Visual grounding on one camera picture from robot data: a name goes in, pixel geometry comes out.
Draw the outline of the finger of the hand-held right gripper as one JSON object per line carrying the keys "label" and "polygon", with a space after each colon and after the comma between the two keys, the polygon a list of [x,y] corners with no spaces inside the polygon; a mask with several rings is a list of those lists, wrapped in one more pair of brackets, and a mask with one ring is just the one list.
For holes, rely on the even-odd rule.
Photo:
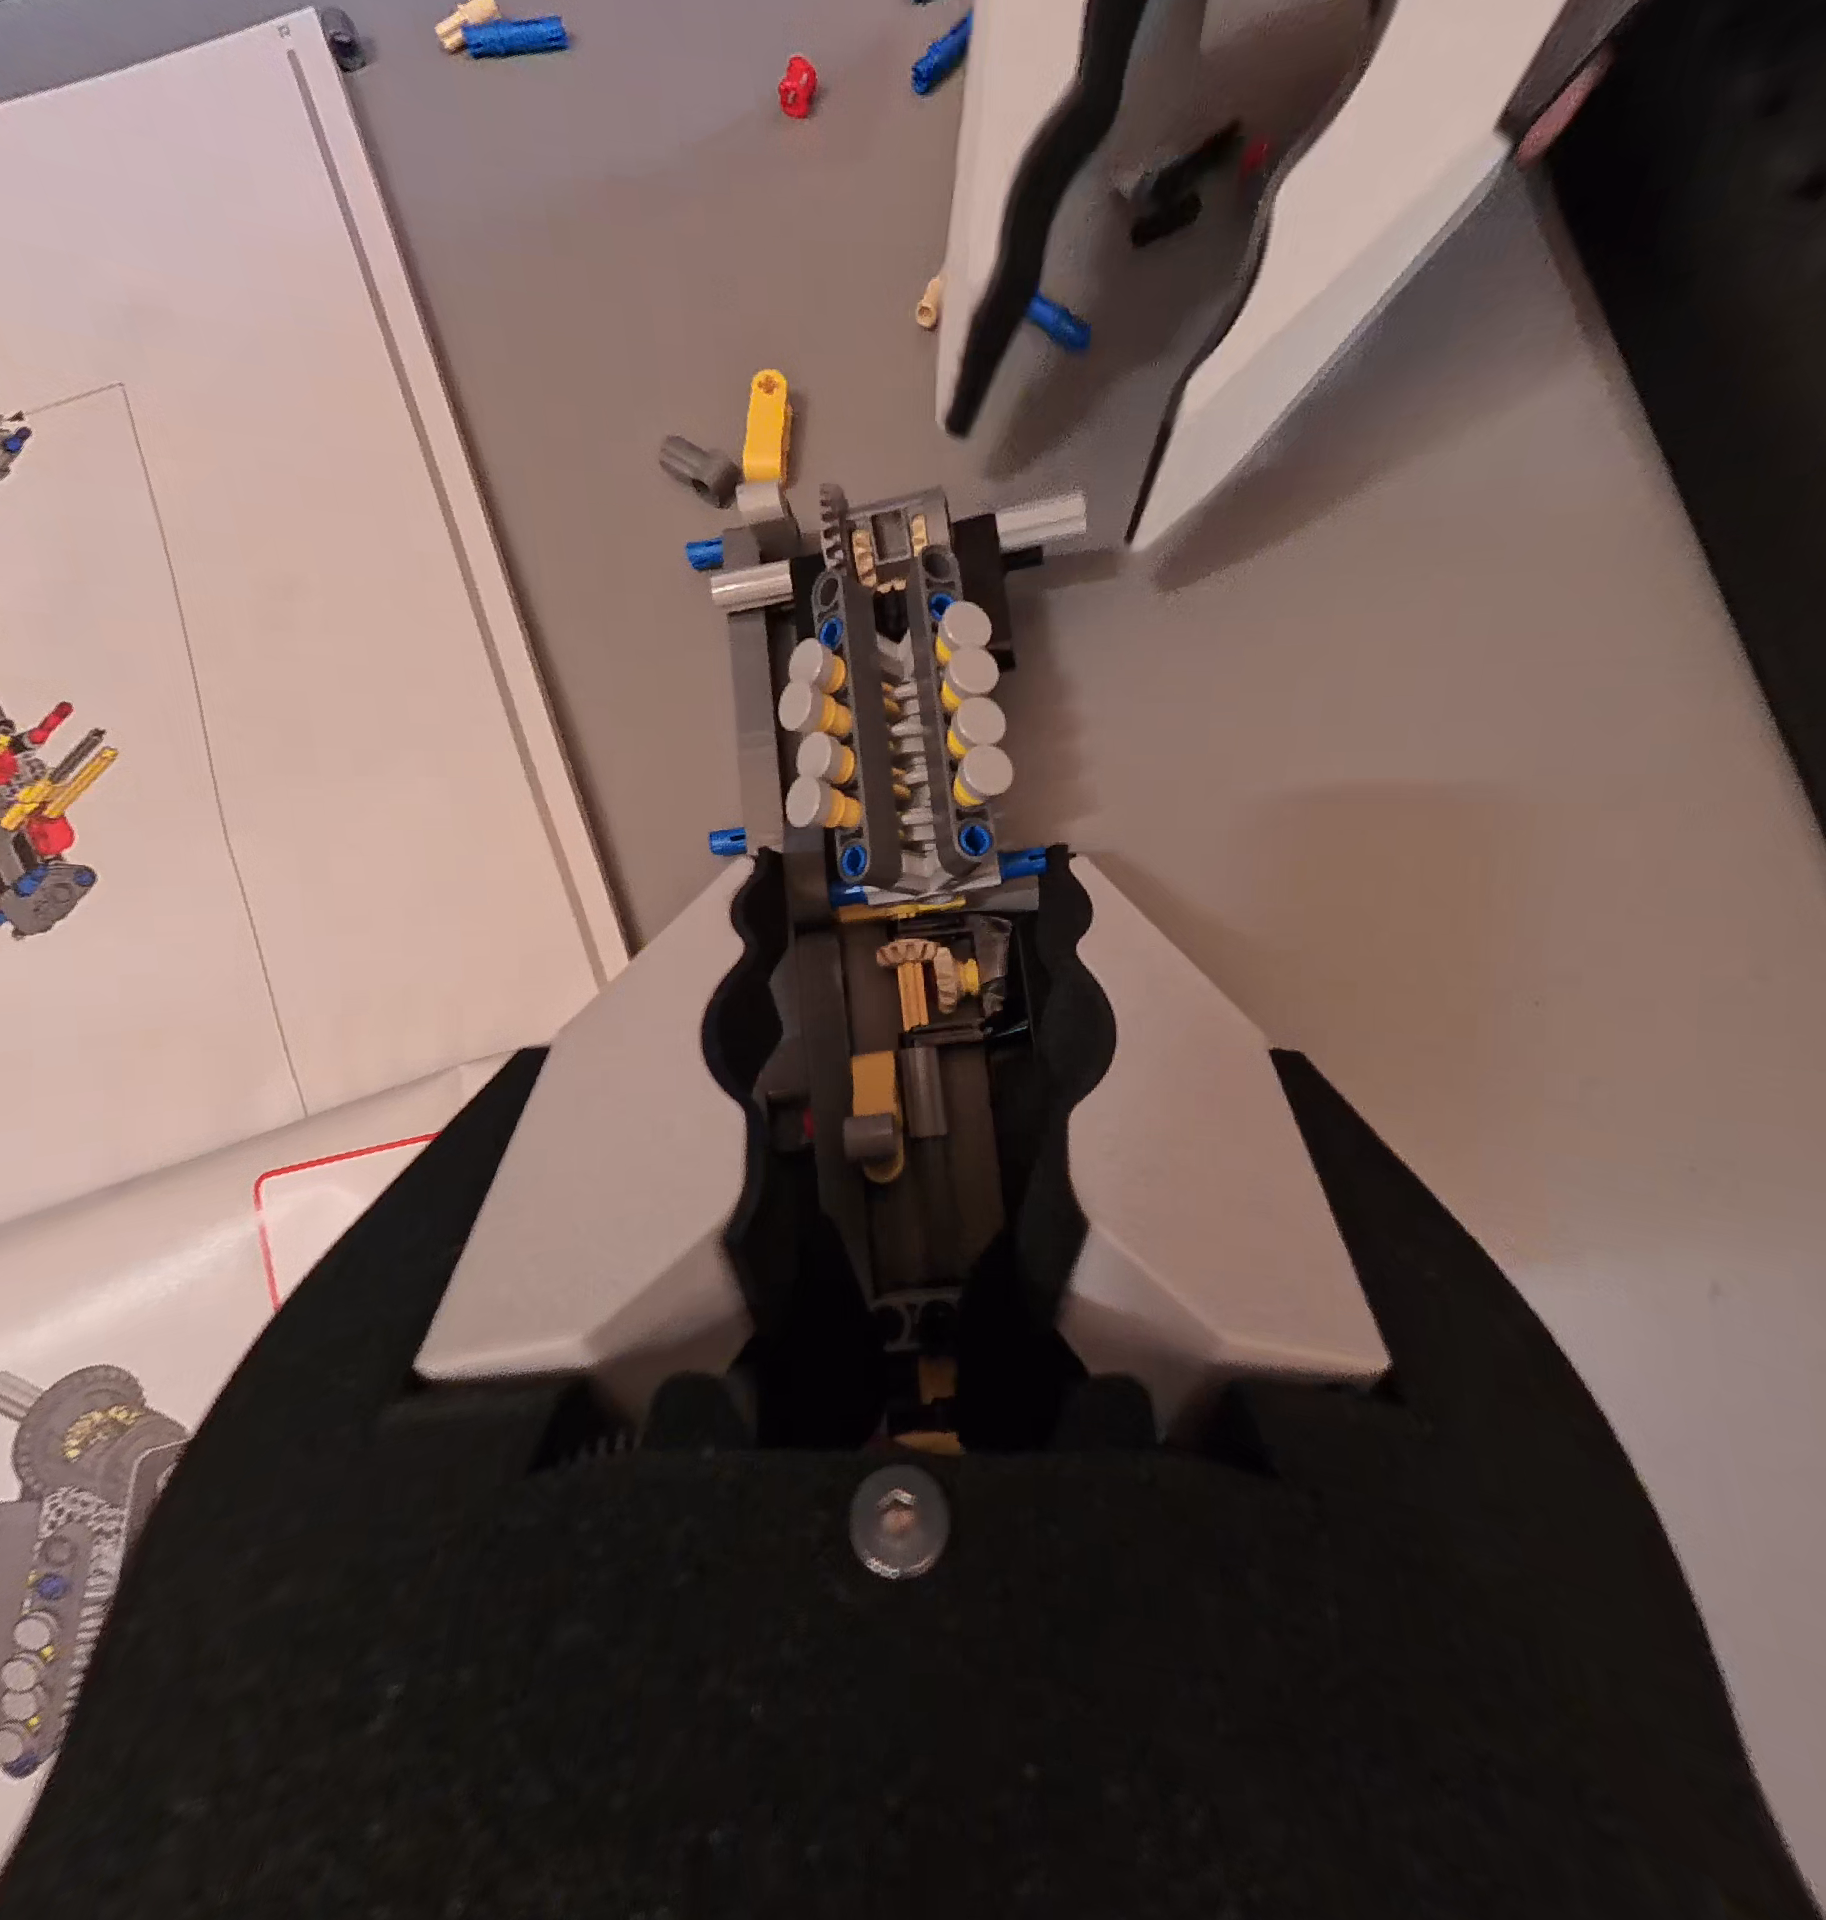
{"label": "finger of the hand-held right gripper", "polygon": [[1501,114],[1558,3],[1395,3],[1263,188],[1234,297],[1156,433],[1128,548],[1176,535],[1284,425],[1509,156]]}
{"label": "finger of the hand-held right gripper", "polygon": [[965,438],[1043,287],[1050,226],[1121,109],[1140,3],[976,3],[949,211],[935,415]]}

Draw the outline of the building instruction booklet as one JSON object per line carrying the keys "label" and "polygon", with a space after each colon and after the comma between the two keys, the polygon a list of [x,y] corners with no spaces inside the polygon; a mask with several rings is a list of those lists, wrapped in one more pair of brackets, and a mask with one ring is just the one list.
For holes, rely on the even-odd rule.
{"label": "building instruction booklet", "polygon": [[626,963],[314,10],[0,104],[0,1831],[263,1323]]}

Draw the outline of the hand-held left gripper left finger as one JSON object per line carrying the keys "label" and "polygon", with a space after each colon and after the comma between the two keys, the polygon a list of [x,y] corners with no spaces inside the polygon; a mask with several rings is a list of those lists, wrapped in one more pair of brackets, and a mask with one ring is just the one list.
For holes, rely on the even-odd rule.
{"label": "hand-held left gripper left finger", "polygon": [[428,1385],[588,1377],[645,1422],[741,1377],[768,1448],[861,1448],[886,1353],[822,1196],[756,1084],[780,1045],[780,855],[728,873],[553,1040],[423,1334]]}

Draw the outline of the brick-built car chassis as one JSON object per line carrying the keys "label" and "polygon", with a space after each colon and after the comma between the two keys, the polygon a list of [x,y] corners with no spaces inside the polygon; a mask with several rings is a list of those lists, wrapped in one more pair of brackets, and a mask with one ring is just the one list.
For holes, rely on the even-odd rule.
{"label": "brick-built car chassis", "polygon": [[[1088,531],[1083,488],[983,511],[1012,557],[1006,583]],[[1006,1225],[997,1076],[1028,1057],[1021,922],[1036,879],[835,907],[822,845],[785,835],[777,679],[797,630],[780,604],[793,561],[815,552],[815,528],[783,486],[741,482],[728,528],[685,544],[728,624],[737,733],[744,816],[713,831],[709,850],[780,855],[790,918],[773,973],[780,1045],[756,1093],[783,1135],[815,1143],[825,1206],[878,1325],[886,1412],[868,1443],[962,1451],[965,1285]]]}

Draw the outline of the brick-built engine block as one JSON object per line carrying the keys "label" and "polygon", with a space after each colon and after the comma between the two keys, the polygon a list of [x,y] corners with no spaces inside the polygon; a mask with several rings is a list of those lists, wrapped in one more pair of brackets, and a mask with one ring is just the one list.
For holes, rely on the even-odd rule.
{"label": "brick-built engine block", "polygon": [[1036,879],[998,821],[1012,609],[991,511],[925,486],[853,501],[822,485],[790,566],[797,644],[777,679],[785,835],[826,855],[835,907],[931,902]]}

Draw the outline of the black perforated pad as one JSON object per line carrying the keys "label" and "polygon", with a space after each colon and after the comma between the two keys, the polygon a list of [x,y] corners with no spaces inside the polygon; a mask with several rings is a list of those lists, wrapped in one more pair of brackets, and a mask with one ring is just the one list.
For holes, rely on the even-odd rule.
{"label": "black perforated pad", "polygon": [[1550,176],[1826,842],[1826,3],[1644,5]]}

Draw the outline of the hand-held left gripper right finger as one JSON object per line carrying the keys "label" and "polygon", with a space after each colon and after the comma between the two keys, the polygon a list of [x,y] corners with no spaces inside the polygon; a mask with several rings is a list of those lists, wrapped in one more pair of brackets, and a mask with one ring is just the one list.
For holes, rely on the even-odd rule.
{"label": "hand-held left gripper right finger", "polygon": [[1043,855],[1021,983],[965,1448],[1048,1448],[1090,1379],[1185,1443],[1234,1382],[1376,1385],[1390,1352],[1261,1026],[1068,847]]}

